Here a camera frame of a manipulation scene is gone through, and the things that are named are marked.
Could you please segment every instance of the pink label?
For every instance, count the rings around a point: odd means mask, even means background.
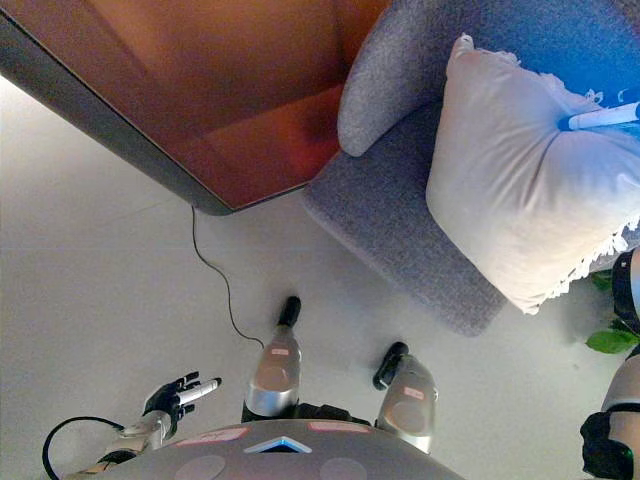
[[[186,447],[187,445],[201,445],[206,443],[230,442],[242,437],[249,431],[249,428],[227,428],[225,430],[216,430],[214,432],[203,433],[197,437],[182,440],[174,445],[174,447]]]
[[[309,422],[309,428],[316,432],[370,433],[369,427],[349,422]]]
[[[404,394],[408,397],[417,398],[418,400],[424,400],[424,393],[415,388],[404,387]]]

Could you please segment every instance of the gray armchair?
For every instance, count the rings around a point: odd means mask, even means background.
[[[305,189],[305,207],[430,315],[475,336],[506,300],[425,201],[446,62],[462,32],[574,92],[617,92],[640,81],[640,0],[397,0],[358,54],[338,118],[342,151]],[[640,243],[638,231],[625,238]]]

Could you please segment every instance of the power cord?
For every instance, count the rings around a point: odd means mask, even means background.
[[[116,430],[124,430],[124,427],[119,423],[112,422],[111,420],[107,420],[100,417],[72,417],[72,418],[68,418],[64,422],[59,423],[53,430],[51,430],[51,432],[49,432],[49,435],[47,435],[47,439],[44,441],[44,445],[42,446],[42,465],[44,466],[44,470],[45,472],[47,472],[47,475],[49,475],[49,478],[51,480],[60,480],[60,477],[58,477],[56,473],[53,471],[53,468],[51,467],[51,462],[49,461],[49,447],[51,446],[51,440],[53,440],[54,435],[58,433],[58,430],[60,430],[62,427],[64,427],[65,425],[68,425],[69,423],[78,422],[81,420],[90,420],[93,422],[106,423],[107,425],[112,426]]]
[[[257,342],[258,344],[260,344],[260,347],[262,347],[262,349],[264,350],[264,343],[262,343],[262,340],[260,340],[259,338],[256,338],[256,337],[249,337],[249,336],[245,335],[236,326],[236,322],[235,322],[235,320],[233,318],[233,311],[231,310],[231,287],[229,286],[229,279],[224,274],[224,272],[222,270],[220,270],[220,268],[216,267],[214,264],[209,262],[200,253],[200,250],[198,249],[198,242],[196,241],[196,223],[197,223],[196,222],[196,209],[195,209],[195,207],[193,205],[191,206],[191,214],[192,214],[192,218],[193,218],[192,229],[191,229],[191,234],[192,234],[192,238],[193,238],[193,248],[196,251],[196,255],[198,256],[198,258],[200,260],[202,260],[202,263],[204,263],[207,267],[215,270],[222,277],[222,279],[224,280],[225,285],[227,286],[227,305],[229,307],[229,318],[231,319],[231,325],[233,326],[233,329],[242,338],[244,338],[246,340],[251,340],[251,341],[254,341],[254,342]]]
[[[257,342],[260,345],[260,347],[262,347],[262,349],[264,350],[264,343],[262,343],[262,340],[260,340],[259,338],[256,338],[256,337],[249,337],[249,336],[245,335],[244,333],[242,333],[238,329],[238,326],[236,325],[235,319],[233,318],[233,311],[231,309],[231,286],[229,285],[229,279],[224,274],[224,272],[222,270],[220,270],[220,268],[216,267],[214,264],[209,262],[206,258],[204,258],[202,256],[202,253],[200,253],[200,249],[198,248],[198,242],[196,241],[196,223],[197,223],[196,222],[196,209],[193,206],[191,207],[191,214],[192,214],[192,219],[193,219],[192,229],[191,229],[191,234],[192,234],[192,239],[193,239],[193,248],[194,248],[194,250],[196,252],[196,255],[202,261],[202,263],[204,263],[207,267],[215,270],[222,277],[222,279],[224,280],[224,283],[225,283],[225,285],[227,287],[227,306],[229,307],[229,318],[231,319],[231,325],[233,326],[233,329],[242,338],[244,338],[246,340],[251,340],[253,342]],[[110,426],[112,426],[113,428],[115,428],[117,430],[124,430],[124,427],[122,425],[120,425],[118,423],[115,423],[115,422],[112,422],[111,420],[107,420],[107,419],[100,418],[100,417],[72,417],[72,418],[69,418],[69,419],[65,420],[64,422],[59,423],[56,427],[54,427],[53,430],[51,430],[51,432],[49,432],[49,435],[47,435],[47,438],[44,441],[44,445],[42,446],[42,465],[44,466],[44,469],[47,472],[47,475],[49,475],[49,478],[51,480],[60,480],[60,478],[53,471],[53,468],[51,467],[51,462],[49,461],[49,449],[51,447],[51,441],[53,440],[53,437],[65,425],[68,425],[69,423],[72,423],[72,422],[82,421],[82,420],[90,420],[90,421],[95,421],[95,422],[101,422],[101,423],[105,423],[107,425],[110,425]]]

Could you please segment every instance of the sofa armrest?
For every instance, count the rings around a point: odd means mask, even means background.
[[[396,0],[363,43],[347,79],[340,146],[358,157],[400,119],[442,98],[449,47],[456,36],[456,1]]]

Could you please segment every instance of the black shoe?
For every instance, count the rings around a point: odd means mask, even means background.
[[[284,308],[280,314],[278,325],[286,325],[289,328],[293,328],[298,321],[300,308],[302,308],[302,302],[300,302],[298,297],[287,298],[287,302],[284,304]]]
[[[373,376],[373,386],[376,387],[377,390],[385,390],[391,385],[393,377],[396,376],[400,359],[408,353],[409,347],[405,343],[396,342],[391,345],[380,364],[380,368],[378,368],[378,371]]]

